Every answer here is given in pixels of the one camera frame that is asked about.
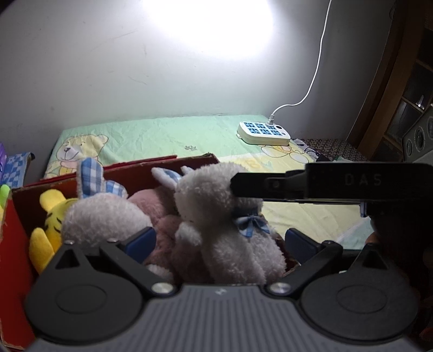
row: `wooden cabinet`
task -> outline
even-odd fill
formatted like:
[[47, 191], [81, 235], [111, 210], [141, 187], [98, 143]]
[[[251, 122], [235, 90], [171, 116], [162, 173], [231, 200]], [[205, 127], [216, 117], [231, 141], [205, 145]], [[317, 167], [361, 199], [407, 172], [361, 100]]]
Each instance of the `wooden cabinet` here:
[[401, 161], [402, 137], [432, 102], [432, 4], [430, 0], [397, 3], [398, 18], [393, 20], [381, 65], [348, 137], [369, 160]]

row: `white cable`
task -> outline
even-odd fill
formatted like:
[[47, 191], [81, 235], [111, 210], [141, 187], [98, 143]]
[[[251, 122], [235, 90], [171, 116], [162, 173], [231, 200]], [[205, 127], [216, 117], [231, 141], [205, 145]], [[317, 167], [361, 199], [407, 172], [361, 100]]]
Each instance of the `white cable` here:
[[329, 0], [328, 10], [326, 11], [325, 24], [324, 24], [324, 26], [323, 26], [322, 37], [320, 38], [319, 58], [317, 59], [316, 71], [315, 71], [315, 73], [314, 73], [313, 80], [311, 81], [310, 87], [308, 88], [308, 92], [307, 92], [307, 94], [305, 95], [305, 97], [304, 97], [304, 98], [303, 98], [299, 103], [296, 103], [296, 104], [284, 104], [284, 105], [281, 105], [281, 106], [279, 106], [278, 108], [276, 108], [276, 109], [274, 110], [274, 112], [271, 114], [271, 116], [269, 117], [268, 125], [273, 125], [273, 124], [274, 124], [275, 113], [276, 113], [278, 110], [280, 110], [281, 108], [285, 108], [286, 106], [297, 106], [297, 105], [300, 105], [300, 104], [302, 104], [302, 103], [304, 102], [304, 100], [305, 100], [305, 99], [308, 97], [308, 95], [310, 94], [311, 87], [313, 86], [314, 80], [316, 79], [316, 76], [317, 76], [317, 71], [319, 70], [320, 57], [321, 57], [321, 55], [322, 55], [322, 42], [323, 42], [323, 37], [325, 36], [326, 24], [328, 23], [328, 15], [329, 15], [329, 10], [330, 10], [330, 8], [331, 8], [331, 3], [332, 3], [332, 0]]

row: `green bedsheet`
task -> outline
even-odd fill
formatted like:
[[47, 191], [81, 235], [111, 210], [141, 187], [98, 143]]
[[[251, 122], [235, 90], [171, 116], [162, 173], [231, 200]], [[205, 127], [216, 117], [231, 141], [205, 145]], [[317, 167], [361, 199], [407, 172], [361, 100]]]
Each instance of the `green bedsheet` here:
[[214, 153], [217, 157], [260, 152], [236, 136], [241, 121], [266, 122], [261, 115], [163, 117], [111, 122], [64, 130], [45, 178], [75, 171], [76, 162], [97, 157], [103, 165], [176, 154]]

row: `gray speaker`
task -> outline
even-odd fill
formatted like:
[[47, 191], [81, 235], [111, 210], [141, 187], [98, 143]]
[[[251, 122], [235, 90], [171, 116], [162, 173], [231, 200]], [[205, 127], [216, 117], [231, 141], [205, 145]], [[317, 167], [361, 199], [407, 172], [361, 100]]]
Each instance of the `gray speaker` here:
[[433, 165], [433, 104], [403, 136], [403, 159]]

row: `red cardboard box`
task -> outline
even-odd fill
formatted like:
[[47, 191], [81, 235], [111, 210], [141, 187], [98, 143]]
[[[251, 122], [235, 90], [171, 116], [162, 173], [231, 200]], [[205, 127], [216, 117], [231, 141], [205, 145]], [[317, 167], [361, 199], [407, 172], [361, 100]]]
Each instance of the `red cardboard box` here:
[[[214, 163], [218, 159], [213, 154], [182, 159], [168, 156], [105, 167], [104, 177], [121, 183], [132, 195], [159, 185], [150, 171], [155, 166], [180, 173], [184, 165], [196, 169]], [[0, 228], [0, 336], [7, 347], [23, 350], [35, 339], [23, 308], [36, 277], [28, 257], [29, 236], [35, 227], [43, 227], [46, 214], [39, 205], [39, 196], [52, 188], [66, 198], [76, 197], [75, 174], [13, 190], [6, 203]]]

